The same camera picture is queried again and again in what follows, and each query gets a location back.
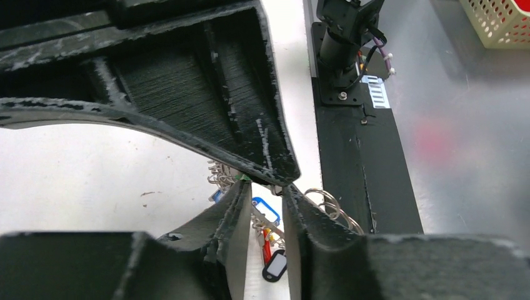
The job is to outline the metal disc keyring holder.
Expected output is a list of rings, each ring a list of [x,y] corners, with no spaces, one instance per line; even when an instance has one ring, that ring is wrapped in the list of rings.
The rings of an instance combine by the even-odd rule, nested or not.
[[[298,246],[308,249],[345,249],[361,236],[364,230],[341,208],[338,200],[329,192],[311,188],[301,192],[295,185],[275,186],[266,184],[275,196],[282,197],[282,218],[270,221],[259,210],[259,201],[251,202],[251,227],[255,230],[270,229],[278,237],[271,241],[281,249],[293,250]]]

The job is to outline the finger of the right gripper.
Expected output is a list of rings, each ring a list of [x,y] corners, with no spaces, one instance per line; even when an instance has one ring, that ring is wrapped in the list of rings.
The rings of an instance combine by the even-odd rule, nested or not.
[[[1,127],[26,129],[55,124],[98,124],[149,134],[184,147],[241,171],[255,181],[265,181],[260,166],[163,121],[107,104],[48,97],[2,97]]]
[[[61,98],[163,121],[300,177],[260,1],[2,1],[1,98]]]

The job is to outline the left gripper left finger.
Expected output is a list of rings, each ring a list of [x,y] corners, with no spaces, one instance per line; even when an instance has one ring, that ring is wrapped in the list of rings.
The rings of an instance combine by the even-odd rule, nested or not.
[[[2,299],[242,299],[251,184],[181,227],[1,237]]]

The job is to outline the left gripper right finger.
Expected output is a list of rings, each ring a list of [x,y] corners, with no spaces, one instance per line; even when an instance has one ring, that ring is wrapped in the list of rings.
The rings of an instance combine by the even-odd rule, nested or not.
[[[499,236],[367,234],[286,256],[292,299],[529,298],[529,258]]]

